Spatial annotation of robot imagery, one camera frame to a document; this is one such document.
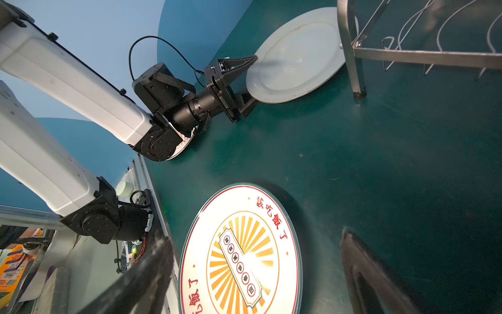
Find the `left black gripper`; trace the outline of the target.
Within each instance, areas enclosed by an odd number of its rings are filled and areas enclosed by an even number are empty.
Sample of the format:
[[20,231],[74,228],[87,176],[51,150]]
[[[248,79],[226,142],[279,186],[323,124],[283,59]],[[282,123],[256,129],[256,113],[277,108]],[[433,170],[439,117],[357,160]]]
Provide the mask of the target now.
[[218,59],[216,64],[205,68],[205,88],[199,92],[193,85],[169,75],[168,87],[178,95],[170,101],[168,121],[179,132],[190,132],[195,127],[208,124],[213,116],[222,112],[232,121],[237,120],[237,110],[243,118],[247,118],[258,100],[249,92],[235,94],[231,83],[257,61],[256,55]]

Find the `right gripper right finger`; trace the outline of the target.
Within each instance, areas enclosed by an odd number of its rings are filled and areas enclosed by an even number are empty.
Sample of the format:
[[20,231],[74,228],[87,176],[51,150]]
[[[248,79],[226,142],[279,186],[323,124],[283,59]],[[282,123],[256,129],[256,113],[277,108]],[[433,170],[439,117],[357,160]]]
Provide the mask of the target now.
[[342,232],[341,258],[354,313],[419,313],[413,292],[355,233]]

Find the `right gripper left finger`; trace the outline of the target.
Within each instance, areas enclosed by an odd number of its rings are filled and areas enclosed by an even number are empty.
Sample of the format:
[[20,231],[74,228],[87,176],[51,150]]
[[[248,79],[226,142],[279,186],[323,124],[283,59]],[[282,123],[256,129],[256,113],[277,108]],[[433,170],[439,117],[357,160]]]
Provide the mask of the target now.
[[174,260],[170,239],[157,239],[137,264],[80,312],[161,313]]

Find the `grey-green plain plate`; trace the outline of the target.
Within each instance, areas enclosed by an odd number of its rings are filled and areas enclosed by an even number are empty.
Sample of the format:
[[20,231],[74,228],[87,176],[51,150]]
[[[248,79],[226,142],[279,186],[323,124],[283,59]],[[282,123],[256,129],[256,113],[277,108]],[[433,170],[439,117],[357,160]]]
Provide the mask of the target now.
[[316,90],[345,65],[337,7],[303,13],[275,30],[256,51],[247,90],[262,103],[286,103]]

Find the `white plate orange sunburst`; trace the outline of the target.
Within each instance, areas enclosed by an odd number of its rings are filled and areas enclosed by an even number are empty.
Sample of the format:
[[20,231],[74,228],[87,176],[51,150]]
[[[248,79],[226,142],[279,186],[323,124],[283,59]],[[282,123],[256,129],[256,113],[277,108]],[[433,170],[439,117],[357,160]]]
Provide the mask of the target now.
[[204,203],[182,250],[181,313],[299,313],[302,293],[298,236],[271,192],[237,183]]

